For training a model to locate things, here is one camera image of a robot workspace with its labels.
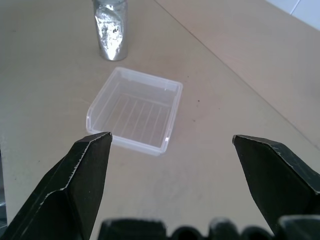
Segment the clear square plastic container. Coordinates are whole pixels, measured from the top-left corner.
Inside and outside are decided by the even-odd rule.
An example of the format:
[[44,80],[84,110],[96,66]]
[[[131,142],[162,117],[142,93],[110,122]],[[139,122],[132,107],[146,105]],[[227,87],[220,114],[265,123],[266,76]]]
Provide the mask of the clear square plastic container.
[[112,143],[152,156],[164,154],[183,91],[183,84],[116,67],[86,114],[89,134],[110,132]]

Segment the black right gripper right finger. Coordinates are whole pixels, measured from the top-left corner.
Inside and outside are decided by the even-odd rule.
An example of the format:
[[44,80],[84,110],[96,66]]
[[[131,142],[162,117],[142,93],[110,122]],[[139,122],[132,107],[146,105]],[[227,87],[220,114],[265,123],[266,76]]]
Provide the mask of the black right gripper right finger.
[[234,135],[250,194],[276,236],[320,236],[320,174],[280,142]]

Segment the silver foil-wrapped cylinder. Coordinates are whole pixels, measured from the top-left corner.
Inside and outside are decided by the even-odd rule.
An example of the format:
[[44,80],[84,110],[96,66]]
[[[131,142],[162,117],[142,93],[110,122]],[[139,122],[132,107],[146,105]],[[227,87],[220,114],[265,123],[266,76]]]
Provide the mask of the silver foil-wrapped cylinder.
[[92,0],[101,56],[120,61],[128,55],[128,0]]

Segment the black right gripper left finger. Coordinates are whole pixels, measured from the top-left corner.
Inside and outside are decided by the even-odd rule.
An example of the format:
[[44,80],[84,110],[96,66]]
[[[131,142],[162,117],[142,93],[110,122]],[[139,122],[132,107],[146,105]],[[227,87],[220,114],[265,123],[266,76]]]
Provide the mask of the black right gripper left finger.
[[0,240],[89,240],[100,208],[113,136],[88,135],[40,180]]

